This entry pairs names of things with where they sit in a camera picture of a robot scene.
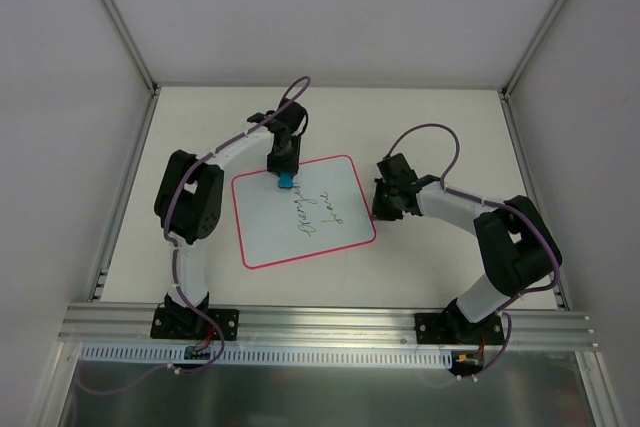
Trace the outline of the blue bone-shaped eraser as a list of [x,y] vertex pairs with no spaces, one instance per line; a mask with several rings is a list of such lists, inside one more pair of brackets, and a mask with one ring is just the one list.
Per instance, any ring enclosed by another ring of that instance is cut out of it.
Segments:
[[278,187],[280,189],[292,189],[294,184],[294,175],[289,172],[281,172],[278,178]]

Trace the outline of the pink framed whiteboard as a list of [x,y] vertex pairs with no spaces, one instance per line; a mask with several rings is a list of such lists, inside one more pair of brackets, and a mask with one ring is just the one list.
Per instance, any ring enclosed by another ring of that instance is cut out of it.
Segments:
[[301,163],[289,189],[255,171],[236,176],[231,191],[241,258],[250,270],[365,246],[377,237],[348,155]]

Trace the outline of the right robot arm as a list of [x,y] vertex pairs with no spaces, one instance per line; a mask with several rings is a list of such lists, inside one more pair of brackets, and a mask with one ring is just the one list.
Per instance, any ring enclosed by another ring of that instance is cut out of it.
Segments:
[[557,273],[560,250],[533,202],[522,195],[492,201],[420,177],[402,154],[377,163],[372,216],[401,220],[406,214],[444,221],[473,235],[483,274],[441,313],[416,316],[420,344],[473,344],[497,324],[498,313],[543,278]]

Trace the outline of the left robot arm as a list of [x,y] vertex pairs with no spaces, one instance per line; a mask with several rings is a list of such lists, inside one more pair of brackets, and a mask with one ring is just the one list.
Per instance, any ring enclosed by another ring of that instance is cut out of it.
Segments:
[[308,121],[304,107],[284,99],[277,110],[250,116],[243,131],[201,157],[183,150],[171,154],[154,212],[172,246],[172,286],[164,305],[183,336],[196,338],[208,326],[202,244],[221,217],[226,170],[241,156],[259,153],[265,157],[267,172],[277,177],[278,187],[291,189]]

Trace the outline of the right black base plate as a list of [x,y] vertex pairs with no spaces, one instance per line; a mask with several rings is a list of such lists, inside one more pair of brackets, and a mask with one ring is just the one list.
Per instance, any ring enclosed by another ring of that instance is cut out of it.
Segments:
[[491,314],[479,323],[469,323],[463,316],[451,316],[444,312],[418,312],[413,319],[416,342],[420,345],[504,344],[505,334],[497,314]]

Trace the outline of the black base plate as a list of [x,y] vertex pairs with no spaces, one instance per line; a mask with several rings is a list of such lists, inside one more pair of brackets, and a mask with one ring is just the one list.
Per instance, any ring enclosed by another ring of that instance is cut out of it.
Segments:
[[[237,339],[240,315],[237,309],[209,308],[206,315],[216,322],[225,341]],[[149,336],[160,340],[204,340],[209,332],[213,340],[220,339],[211,324],[191,309],[179,305],[158,306]]]
[[416,342],[420,345],[504,344],[505,334],[497,314],[491,314],[479,323],[469,323],[463,316],[451,316],[444,312],[418,312],[413,319]]

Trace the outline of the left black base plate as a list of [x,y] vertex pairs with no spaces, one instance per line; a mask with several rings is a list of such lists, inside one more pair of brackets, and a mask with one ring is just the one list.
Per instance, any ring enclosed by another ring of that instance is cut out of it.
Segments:
[[[240,315],[237,309],[209,308],[206,315],[216,322],[225,341],[237,339]],[[158,306],[149,336],[160,340],[204,340],[209,332],[213,340],[220,339],[211,324],[191,309],[179,305]]]

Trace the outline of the left aluminium frame post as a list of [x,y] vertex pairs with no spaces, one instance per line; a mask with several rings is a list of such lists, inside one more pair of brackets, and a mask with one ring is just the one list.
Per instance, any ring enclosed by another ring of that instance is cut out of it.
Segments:
[[86,301],[90,303],[100,299],[98,293],[101,289],[100,279],[105,277],[109,270],[158,100],[158,83],[153,78],[150,69],[143,59],[116,1],[98,0],[98,2],[106,14],[112,29],[115,31],[134,71],[139,77],[144,87],[146,97],[141,117],[135,124],[136,130],[133,144],[126,157],[124,172],[118,185],[114,204],[106,224],[106,230],[99,245],[93,267],[93,274],[88,283]]

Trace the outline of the aluminium frame post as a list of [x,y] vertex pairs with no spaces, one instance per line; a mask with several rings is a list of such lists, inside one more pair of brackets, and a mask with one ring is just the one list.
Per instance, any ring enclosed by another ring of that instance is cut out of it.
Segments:
[[528,41],[506,83],[498,91],[511,144],[516,156],[520,176],[524,184],[524,189],[536,207],[540,207],[540,201],[535,189],[534,179],[523,145],[522,136],[518,129],[516,112],[513,104],[513,95],[524,75],[528,72],[530,65],[534,62],[540,49],[550,36],[555,24],[569,1],[570,0],[552,0],[541,21],[535,28],[532,37]]
[[99,245],[93,267],[93,274],[88,283],[86,301],[90,303],[100,299],[98,293],[101,289],[100,279],[105,277],[109,270],[158,100],[158,83],[153,78],[150,69],[143,59],[116,1],[98,0],[98,2],[106,14],[112,29],[115,31],[134,71],[139,77],[144,87],[146,97],[141,117],[135,124],[136,130],[133,144],[126,157],[124,172],[118,185],[114,204],[106,224],[106,230]]

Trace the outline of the aluminium mounting rail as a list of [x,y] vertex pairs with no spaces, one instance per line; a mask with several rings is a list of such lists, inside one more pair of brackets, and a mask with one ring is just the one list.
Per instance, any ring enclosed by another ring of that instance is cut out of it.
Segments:
[[[156,310],[149,303],[72,303],[57,339],[146,342]],[[413,309],[240,306],[236,344],[282,347],[414,347]],[[564,310],[511,310],[509,346],[522,351],[598,351],[587,314]]]

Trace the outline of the right aluminium frame post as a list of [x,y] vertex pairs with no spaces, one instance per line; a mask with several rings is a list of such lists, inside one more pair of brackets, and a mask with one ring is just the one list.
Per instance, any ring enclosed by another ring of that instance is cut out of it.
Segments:
[[516,112],[513,104],[513,95],[524,75],[528,72],[530,65],[534,62],[540,49],[550,36],[555,24],[569,1],[570,0],[552,0],[541,21],[535,28],[532,37],[528,41],[506,83],[498,91],[511,144],[516,156],[520,176],[524,184],[524,189],[536,207],[540,207],[540,201],[535,189],[534,179],[523,145],[522,136],[518,129]]

